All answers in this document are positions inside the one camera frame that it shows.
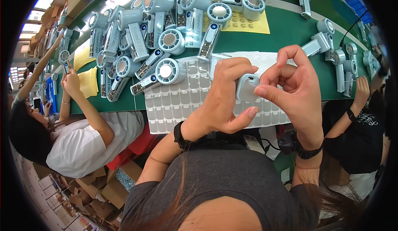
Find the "fingernail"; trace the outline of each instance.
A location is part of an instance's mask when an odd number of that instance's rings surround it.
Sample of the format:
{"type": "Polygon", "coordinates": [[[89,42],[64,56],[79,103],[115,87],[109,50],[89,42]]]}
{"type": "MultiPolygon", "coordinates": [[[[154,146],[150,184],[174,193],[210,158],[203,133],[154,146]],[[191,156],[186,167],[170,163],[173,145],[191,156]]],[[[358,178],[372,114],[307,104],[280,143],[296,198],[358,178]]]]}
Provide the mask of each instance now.
{"type": "Polygon", "coordinates": [[[254,90],[254,93],[255,93],[256,95],[259,95],[259,96],[265,95],[266,92],[267,92],[267,91],[266,91],[265,89],[261,88],[261,87],[257,87],[257,88],[254,90]]]}
{"type": "Polygon", "coordinates": [[[256,113],[258,113],[258,110],[260,110],[258,107],[252,107],[249,111],[249,117],[254,118],[256,113]]]}

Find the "green workbench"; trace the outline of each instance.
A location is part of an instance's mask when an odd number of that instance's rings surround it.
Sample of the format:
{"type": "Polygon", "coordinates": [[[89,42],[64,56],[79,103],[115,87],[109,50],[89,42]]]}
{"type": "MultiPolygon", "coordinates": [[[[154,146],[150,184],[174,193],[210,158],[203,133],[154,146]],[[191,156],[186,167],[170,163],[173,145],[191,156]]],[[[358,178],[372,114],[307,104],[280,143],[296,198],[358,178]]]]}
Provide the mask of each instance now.
{"type": "MultiPolygon", "coordinates": [[[[82,13],[73,21],[69,28],[81,29],[87,22],[93,12],[98,12],[105,7],[106,0],[94,0],[82,13]]],[[[299,0],[283,0],[295,5],[298,5],[299,0]]],[[[132,0],[128,2],[125,7],[129,8],[132,0]]],[[[353,11],[341,0],[311,0],[311,10],[321,14],[344,29],[349,29],[350,26],[357,20],[353,11]]],[[[310,37],[316,34],[317,21],[315,19],[305,20],[300,14],[284,9],[279,9],[272,6],[266,6],[266,15],[271,34],[257,34],[247,32],[222,32],[218,38],[217,45],[214,52],[234,52],[234,51],[267,51],[277,52],[279,49],[287,45],[298,44],[300,46],[310,41],[310,37]]],[[[351,29],[350,33],[358,40],[362,40],[360,31],[357,25],[351,29]]],[[[338,47],[340,40],[344,33],[336,31],[333,35],[334,46],[338,47]]],[[[78,39],[71,40],[69,51],[72,53],[77,47],[83,44],[90,38],[90,30],[80,32],[78,39]]],[[[345,44],[351,42],[349,38],[345,38],[345,44]]],[[[365,42],[364,45],[370,48],[370,42],[365,42]]],[[[366,68],[362,63],[363,49],[358,46],[357,61],[359,76],[366,75],[366,68]]],[[[180,56],[172,56],[172,58],[182,58],[189,56],[196,56],[199,49],[187,49],[184,54],[180,56]]],[[[322,100],[332,100],[346,98],[342,93],[336,91],[336,70],[334,65],[324,61],[324,54],[317,54],[310,57],[310,61],[314,66],[320,83],[322,100]]],[[[78,70],[78,73],[87,71],[96,66],[96,62],[90,62],[78,70]]],[[[99,83],[100,74],[97,74],[97,82],[99,83]]],[[[62,88],[58,80],[58,92],[56,96],[57,110],[61,106],[62,88]]],[[[89,97],[88,100],[99,112],[114,112],[114,111],[128,111],[145,109],[144,96],[140,95],[133,97],[130,93],[129,87],[132,85],[132,80],[124,89],[119,100],[116,102],[109,102],[106,98],[97,96],[89,97]]],[[[355,96],[356,84],[353,84],[352,97],[355,96]]],[[[82,111],[75,102],[71,103],[71,114],[80,114],[82,111]]]]}

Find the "yellow sticker sheet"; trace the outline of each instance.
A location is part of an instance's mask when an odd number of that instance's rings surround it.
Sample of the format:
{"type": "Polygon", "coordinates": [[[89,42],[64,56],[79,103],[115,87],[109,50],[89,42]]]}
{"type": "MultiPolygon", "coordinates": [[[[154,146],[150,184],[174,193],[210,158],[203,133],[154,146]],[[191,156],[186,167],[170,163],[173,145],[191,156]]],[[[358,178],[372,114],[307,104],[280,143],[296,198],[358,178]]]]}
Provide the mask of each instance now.
{"type": "Polygon", "coordinates": [[[90,51],[90,39],[84,42],[75,50],[75,55],[73,59],[73,68],[77,71],[87,63],[95,61],[95,58],[88,58],[88,53],[90,51]]]}
{"type": "Polygon", "coordinates": [[[77,74],[80,81],[80,91],[82,91],[84,97],[97,96],[98,85],[97,85],[97,66],[89,69],[85,72],[77,74]]]}
{"type": "MultiPolygon", "coordinates": [[[[203,18],[203,31],[207,30],[209,26],[210,20],[204,12],[203,18]]],[[[229,27],[222,30],[223,32],[253,32],[253,33],[261,33],[261,34],[270,34],[267,15],[264,11],[260,20],[251,21],[243,17],[241,12],[232,12],[232,18],[229,23],[229,27]]]]}

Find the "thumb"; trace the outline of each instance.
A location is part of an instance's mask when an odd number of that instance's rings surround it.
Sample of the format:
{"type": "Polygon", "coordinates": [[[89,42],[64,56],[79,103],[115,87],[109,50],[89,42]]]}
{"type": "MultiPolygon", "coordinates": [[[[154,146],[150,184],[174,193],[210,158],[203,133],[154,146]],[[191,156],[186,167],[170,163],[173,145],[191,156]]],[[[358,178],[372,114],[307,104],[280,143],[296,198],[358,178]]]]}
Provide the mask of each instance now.
{"type": "Polygon", "coordinates": [[[238,117],[231,120],[226,125],[226,129],[233,134],[239,130],[242,130],[243,128],[246,128],[254,119],[256,113],[258,113],[258,110],[258,107],[250,107],[244,110],[241,114],[239,114],[238,117]]]}
{"type": "Polygon", "coordinates": [[[265,84],[259,85],[254,90],[254,93],[261,98],[271,101],[282,109],[289,102],[289,98],[291,97],[290,93],[287,93],[277,87],[265,84]]]}

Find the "grey t-shirt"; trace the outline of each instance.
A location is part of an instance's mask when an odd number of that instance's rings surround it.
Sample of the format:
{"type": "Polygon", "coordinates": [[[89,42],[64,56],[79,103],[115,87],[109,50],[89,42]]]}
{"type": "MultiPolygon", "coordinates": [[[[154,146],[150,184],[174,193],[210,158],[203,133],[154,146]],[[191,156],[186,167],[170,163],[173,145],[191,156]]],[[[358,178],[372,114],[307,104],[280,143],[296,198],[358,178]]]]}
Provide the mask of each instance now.
{"type": "MultiPolygon", "coordinates": [[[[249,204],[263,230],[312,230],[320,209],[309,198],[305,185],[290,192],[270,159],[250,150],[193,150],[186,154],[186,177],[180,203],[190,198],[183,219],[204,201],[229,196],[249,204]]],[[[181,155],[169,166],[161,182],[145,182],[130,190],[122,224],[143,207],[144,220],[170,207],[181,183],[181,155]]]]}

